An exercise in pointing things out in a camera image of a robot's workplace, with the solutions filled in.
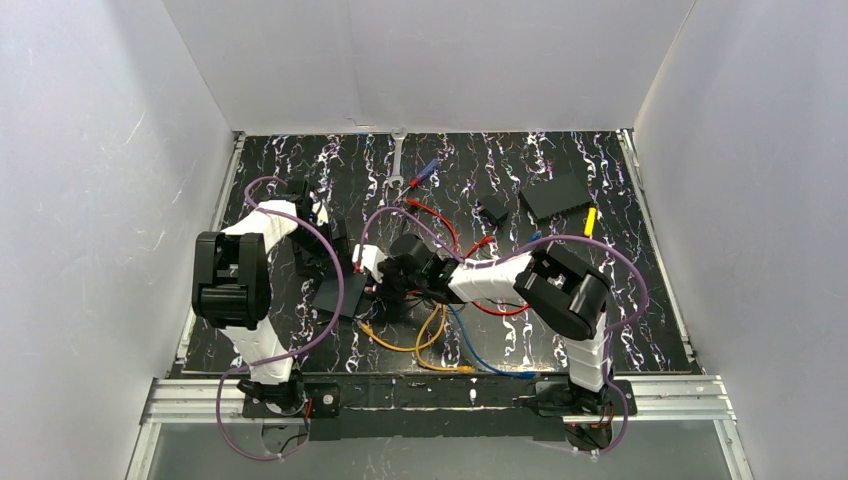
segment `blue screwdriver handle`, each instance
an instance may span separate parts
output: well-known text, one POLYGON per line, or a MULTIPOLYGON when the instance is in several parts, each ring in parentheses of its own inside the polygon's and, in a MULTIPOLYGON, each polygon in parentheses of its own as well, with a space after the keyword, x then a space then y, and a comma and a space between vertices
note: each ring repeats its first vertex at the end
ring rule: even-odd
POLYGON ((436 167, 438 167, 438 166, 439 166, 439 162, 440 162, 440 161, 441 161, 441 160, 439 160, 439 158, 438 158, 438 157, 436 157, 436 158, 434 158, 434 159, 430 160, 430 163, 428 163, 426 167, 424 167, 423 169, 421 169, 421 171, 420 171, 420 172, 418 172, 418 175, 416 175, 416 176, 415 176, 415 178, 413 178, 413 179, 409 182, 409 188, 415 188, 415 187, 417 187, 417 186, 418 186, 418 184, 419 184, 419 183, 421 183, 421 181, 422 181, 422 180, 424 180, 425 178, 427 178, 427 177, 429 177, 430 175, 432 175, 432 174, 433 174, 433 172, 436 170, 436 167))

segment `floor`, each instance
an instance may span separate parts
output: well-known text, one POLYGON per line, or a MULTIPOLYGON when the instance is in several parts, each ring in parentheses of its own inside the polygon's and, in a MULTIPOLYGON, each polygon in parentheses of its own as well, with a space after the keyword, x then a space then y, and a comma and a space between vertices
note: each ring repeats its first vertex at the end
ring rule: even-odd
MULTIPOLYGON (((262 175, 307 178, 319 186, 332 213, 346 216, 352 238, 358 238, 368 216, 394 199, 385 180, 392 163, 394 144, 390 135, 307 135, 248 137, 224 214, 224 226, 248 213, 243 190, 262 175)), ((478 198, 495 194, 511 210, 509 224, 497 233, 498 242, 484 254, 523 245, 540 232, 582 234, 586 211, 536 224, 519 205, 518 190, 560 174, 574 173, 584 179, 598 208, 593 238, 634 259, 650 289, 648 315, 635 328, 616 334, 614 365, 618 372, 694 372, 687 360, 677 322, 665 288, 661 269, 651 245, 645 221, 627 171, 615 132, 517 132, 469 134, 410 134, 403 144, 403 170, 416 172, 434 157, 440 169, 414 197, 453 222, 462 251, 492 229, 475 213, 478 198)), ((273 189, 268 191, 272 196, 273 189)), ((443 238, 442 225, 427 215, 420 217, 443 238)), ((387 250, 400 222, 383 217, 369 235, 369 243, 387 250)), ((572 251, 613 280, 615 307, 610 322, 635 308, 635 292, 628 272, 609 257, 588 247, 569 246, 572 251)), ((291 247, 284 244, 269 255, 274 298, 271 322, 288 349, 305 344, 326 321, 311 308, 316 283, 294 273, 291 247)), ((420 304, 404 315, 386 315, 374 304, 362 315, 387 341, 413 345, 415 335, 430 309, 420 304)), ((505 370, 568 370, 561 337, 546 328, 532 310, 506 318, 488 315, 473 306, 462 310, 478 352, 505 370)), ((443 342, 426 352, 436 364, 469 363, 469 353, 456 329, 446 330, 443 342)), ((221 373, 241 359, 223 335, 199 320, 191 334, 183 374, 221 373)), ((350 322, 342 322, 308 356, 301 358, 304 372, 408 373, 419 372, 412 354, 394 353, 374 344, 350 322)))

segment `yellow object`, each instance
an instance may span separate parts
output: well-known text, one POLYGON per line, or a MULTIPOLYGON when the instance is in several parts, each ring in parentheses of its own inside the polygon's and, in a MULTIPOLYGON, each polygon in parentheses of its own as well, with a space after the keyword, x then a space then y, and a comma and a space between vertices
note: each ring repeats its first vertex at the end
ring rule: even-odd
POLYGON ((430 318, 428 318, 427 321, 424 323, 424 326, 421 328, 421 331, 418 332, 418 339, 415 341, 415 347, 416 347, 415 348, 415 356, 416 356, 416 358, 418 358, 418 364, 421 365, 424 368, 429 368, 430 370, 435 370, 437 372, 458 372, 458 373, 472 373, 472 372, 474 372, 474 367, 470 367, 468 365, 463 365, 463 366, 460 366, 460 367, 439 367, 439 366, 433 365, 431 363, 427 363, 427 361, 424 360, 424 358, 421 356, 421 347, 423 347, 423 345, 421 345, 421 337, 424 336, 424 331, 427 330, 427 324, 429 324, 433 320, 433 317, 435 316, 434 314, 436 312, 438 312, 439 310, 442 311, 442 325, 445 324, 445 322, 447 321, 447 317, 448 317, 448 309, 444 305, 438 305, 433 310, 433 314, 430 315, 430 318))
POLYGON ((589 207, 589 216, 586 217, 586 228, 583 229, 583 235, 586 237, 592 236, 592 229, 595 228, 595 215, 598 214, 598 210, 595 207, 589 207))
MULTIPOLYGON (((421 341, 421 337, 424 335, 424 332, 427 331, 427 326, 430 324, 430 322, 434 318, 436 318, 436 314, 438 312, 439 312, 438 308, 433 310, 433 313, 431 313, 430 316, 427 318, 427 321, 424 322, 424 326, 421 327, 421 331, 418 332, 418 342, 421 341)), ((366 325, 362 322, 358 322, 358 323, 359 323, 359 328, 361 328, 362 331, 365 332, 366 335, 371 337, 371 339, 374 340, 375 342, 377 342, 377 344, 379 344, 381 347, 388 348, 389 350, 392 350, 392 351, 395 351, 395 352, 415 352, 415 351, 421 350, 422 348, 429 347, 430 345, 435 343, 436 340, 439 339, 439 336, 445 330, 446 318, 444 316, 442 317, 442 323, 439 325, 439 330, 436 332, 435 335, 433 335, 433 338, 428 340, 427 343, 425 343, 424 345, 417 345, 417 343, 416 343, 417 346, 415 346, 415 347, 398 347, 397 345, 392 345, 391 343, 388 343, 385 340, 383 340, 382 338, 378 337, 377 334, 374 333, 374 330, 371 330, 371 327, 369 327, 368 325, 366 325)))

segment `screwdriver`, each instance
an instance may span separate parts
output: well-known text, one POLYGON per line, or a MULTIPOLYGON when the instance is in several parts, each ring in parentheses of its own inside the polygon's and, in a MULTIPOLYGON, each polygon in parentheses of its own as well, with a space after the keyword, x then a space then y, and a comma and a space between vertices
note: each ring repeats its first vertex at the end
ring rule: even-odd
POLYGON ((406 195, 406 193, 412 190, 413 188, 417 187, 418 184, 421 183, 424 179, 432 175, 433 172, 436 170, 436 167, 439 166, 439 162, 440 160, 438 159, 438 157, 430 160, 430 163, 428 163, 426 167, 422 168, 421 171, 418 172, 418 175, 415 176, 415 178, 409 181, 409 185, 403 190, 401 190, 400 193, 398 193, 398 198, 397 200, 395 200, 395 203, 399 202, 401 197, 406 195))

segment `blue cable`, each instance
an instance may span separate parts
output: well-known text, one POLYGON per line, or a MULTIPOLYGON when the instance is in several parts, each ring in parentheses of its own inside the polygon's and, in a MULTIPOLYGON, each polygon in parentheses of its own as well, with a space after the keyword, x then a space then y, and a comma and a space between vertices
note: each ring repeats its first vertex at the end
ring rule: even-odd
POLYGON ((471 355, 474 355, 474 358, 476 358, 480 364, 497 374, 506 375, 507 377, 533 378, 536 376, 536 373, 534 372, 505 372, 486 363, 486 361, 480 358, 480 355, 477 354, 477 350, 474 350, 474 346, 471 345, 471 337, 468 336, 468 332, 465 330, 465 324, 462 323, 462 319, 459 318, 459 312, 457 312, 450 304, 448 304, 447 307, 450 309, 453 316, 456 317, 456 323, 459 324, 459 329, 462 331, 462 337, 465 338, 465 344, 468 345, 468 349, 471 350, 471 355))

